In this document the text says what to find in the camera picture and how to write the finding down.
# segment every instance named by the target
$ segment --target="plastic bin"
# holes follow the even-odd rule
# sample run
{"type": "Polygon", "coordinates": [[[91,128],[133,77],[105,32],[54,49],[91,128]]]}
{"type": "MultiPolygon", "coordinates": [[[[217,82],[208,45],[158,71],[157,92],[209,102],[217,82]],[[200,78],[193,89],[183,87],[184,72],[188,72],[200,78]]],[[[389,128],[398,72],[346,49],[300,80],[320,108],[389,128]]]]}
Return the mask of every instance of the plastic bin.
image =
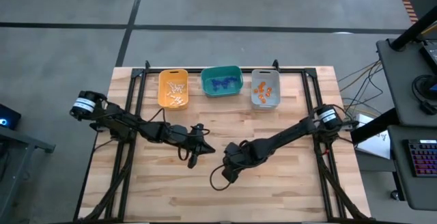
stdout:
{"type": "Polygon", "coordinates": [[[238,66],[213,67],[202,70],[201,81],[206,96],[231,96],[240,93],[243,75],[238,66]]]}
{"type": "Polygon", "coordinates": [[[281,103],[281,85],[279,82],[279,72],[276,70],[254,70],[252,71],[252,90],[251,90],[252,107],[254,109],[276,109],[281,103]],[[265,82],[263,93],[255,93],[254,90],[265,82]],[[266,97],[267,89],[271,87],[270,97],[266,97]],[[263,104],[259,95],[263,94],[266,103],[263,104]]]}
{"type": "Polygon", "coordinates": [[[162,108],[172,110],[188,107],[188,72],[186,70],[164,70],[159,74],[158,104],[162,108]],[[180,98],[182,102],[178,104],[175,101],[176,98],[180,98]]]}

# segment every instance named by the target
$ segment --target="black desk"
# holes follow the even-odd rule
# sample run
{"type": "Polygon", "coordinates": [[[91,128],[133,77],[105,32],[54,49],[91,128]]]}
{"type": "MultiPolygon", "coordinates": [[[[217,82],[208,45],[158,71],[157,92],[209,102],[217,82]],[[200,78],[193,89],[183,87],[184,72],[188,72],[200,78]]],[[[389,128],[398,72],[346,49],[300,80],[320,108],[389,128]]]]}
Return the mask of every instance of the black desk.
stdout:
{"type": "Polygon", "coordinates": [[[396,186],[399,198],[405,197],[408,205],[415,210],[437,210],[437,178],[413,176],[404,141],[405,139],[437,140],[437,129],[389,126],[388,131],[392,156],[400,183],[399,186],[396,186]]]}
{"type": "Polygon", "coordinates": [[[0,140],[9,143],[10,155],[10,163],[0,182],[0,223],[3,224],[8,223],[10,208],[33,151],[41,148],[46,153],[53,153],[55,146],[2,127],[0,127],[0,140]]]}
{"type": "Polygon", "coordinates": [[[386,40],[376,43],[395,108],[351,133],[355,143],[387,129],[389,125],[437,127],[437,115],[426,115],[411,91],[411,82],[421,74],[433,74],[419,49],[421,43],[408,43],[403,51],[394,51],[386,40]]]}

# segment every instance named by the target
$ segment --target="teal bin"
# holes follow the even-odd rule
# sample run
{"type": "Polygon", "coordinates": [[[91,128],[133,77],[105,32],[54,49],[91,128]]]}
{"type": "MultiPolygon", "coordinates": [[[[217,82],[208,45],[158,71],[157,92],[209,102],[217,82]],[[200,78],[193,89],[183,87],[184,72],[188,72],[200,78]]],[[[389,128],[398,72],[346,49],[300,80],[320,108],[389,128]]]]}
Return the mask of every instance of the teal bin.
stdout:
{"type": "Polygon", "coordinates": [[[206,68],[200,76],[203,91],[211,98],[239,94],[243,87],[243,75],[238,66],[206,68]]]}

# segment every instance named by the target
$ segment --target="white paper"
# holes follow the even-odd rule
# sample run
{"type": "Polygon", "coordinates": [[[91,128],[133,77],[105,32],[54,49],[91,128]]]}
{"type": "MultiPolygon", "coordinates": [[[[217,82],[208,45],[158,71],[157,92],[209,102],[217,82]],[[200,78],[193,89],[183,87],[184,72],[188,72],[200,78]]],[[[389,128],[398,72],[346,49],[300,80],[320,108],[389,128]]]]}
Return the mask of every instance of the white paper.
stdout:
{"type": "MultiPolygon", "coordinates": [[[[364,126],[366,123],[372,121],[373,119],[363,115],[358,114],[357,116],[360,124],[358,127],[364,126]]],[[[357,150],[373,154],[375,156],[380,156],[382,158],[390,159],[390,137],[387,130],[375,135],[367,140],[359,143],[356,147],[357,150]]]]}

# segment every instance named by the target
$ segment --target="white bin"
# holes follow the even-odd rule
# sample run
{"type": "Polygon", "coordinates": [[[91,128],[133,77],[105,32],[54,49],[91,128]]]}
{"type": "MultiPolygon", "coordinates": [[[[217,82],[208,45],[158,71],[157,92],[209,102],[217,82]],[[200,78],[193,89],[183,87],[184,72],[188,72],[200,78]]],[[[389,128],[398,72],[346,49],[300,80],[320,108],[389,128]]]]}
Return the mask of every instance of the white bin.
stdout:
{"type": "Polygon", "coordinates": [[[252,71],[252,90],[251,90],[252,107],[254,109],[276,109],[281,103],[281,85],[279,82],[279,72],[276,70],[254,70],[252,71]],[[254,90],[258,89],[258,85],[265,81],[263,96],[266,99],[266,103],[263,104],[259,99],[259,92],[255,93],[254,90]],[[267,88],[271,87],[272,91],[270,97],[266,97],[267,88]]]}

